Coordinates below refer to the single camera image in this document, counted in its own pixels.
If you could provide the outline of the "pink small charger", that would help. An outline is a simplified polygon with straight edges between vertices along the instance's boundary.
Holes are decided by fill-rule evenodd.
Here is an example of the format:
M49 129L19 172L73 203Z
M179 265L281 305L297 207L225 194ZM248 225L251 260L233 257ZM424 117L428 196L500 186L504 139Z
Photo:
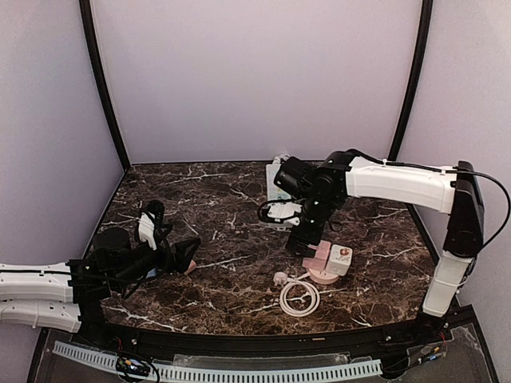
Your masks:
M186 274L186 275L189 275L189 274L190 274L190 273L192 273L195 269L196 269L196 262L195 262L194 260L192 260L192 261L189 263L188 269L185 271L185 274Z

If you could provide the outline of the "white multicolour power strip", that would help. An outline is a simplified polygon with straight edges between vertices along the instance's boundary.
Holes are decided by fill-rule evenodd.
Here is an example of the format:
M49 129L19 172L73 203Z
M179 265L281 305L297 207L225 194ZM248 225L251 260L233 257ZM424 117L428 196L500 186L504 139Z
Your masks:
M288 193L274 184L274 179L280 165L281 164L273 164L272 162L266 165L267 200L291 198ZM277 231L289 231L291 229L289 223L263 223L263 225Z

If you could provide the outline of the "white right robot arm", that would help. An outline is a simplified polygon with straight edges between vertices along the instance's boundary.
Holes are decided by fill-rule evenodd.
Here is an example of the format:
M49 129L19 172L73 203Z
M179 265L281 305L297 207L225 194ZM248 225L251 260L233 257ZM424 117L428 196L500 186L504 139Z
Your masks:
M287 241L287 249L300 256L311 255L327 221L349 198L403 203L420 228L426 226L420 208L446 216L446 236L436 249L434 275L422 301L422 312L431 317L447 314L483 248L485 207L467 161L440 167L404 164L349 149L332 152L317 166L292 156L280 166L274 183L303 202Z

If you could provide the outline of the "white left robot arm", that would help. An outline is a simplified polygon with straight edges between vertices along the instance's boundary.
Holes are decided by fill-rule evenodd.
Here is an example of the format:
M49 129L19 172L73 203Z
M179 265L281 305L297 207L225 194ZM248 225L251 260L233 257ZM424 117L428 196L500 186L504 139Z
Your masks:
M198 238L170 244L167 231L132 247L129 233L110 228L93 237L85 259L43 266L1 265L1 320L77 333L105 325L101 303L131 297L165 274L195 267Z

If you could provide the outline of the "pink cube socket adapter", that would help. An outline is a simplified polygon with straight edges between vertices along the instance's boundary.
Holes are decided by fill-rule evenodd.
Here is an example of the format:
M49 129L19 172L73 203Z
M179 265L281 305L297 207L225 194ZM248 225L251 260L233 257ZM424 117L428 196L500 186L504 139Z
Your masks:
M331 250L331 242L321 240L318 245L307 246L309 256L304 256L302 266L306 269L323 271L327 265Z

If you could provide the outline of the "white cube socket adapter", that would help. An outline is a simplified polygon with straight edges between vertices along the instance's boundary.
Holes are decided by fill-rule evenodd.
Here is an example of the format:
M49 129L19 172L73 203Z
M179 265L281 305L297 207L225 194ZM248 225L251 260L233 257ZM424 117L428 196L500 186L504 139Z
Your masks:
M332 245L325 271L343 277L347 274L352 261L353 250L350 247Z

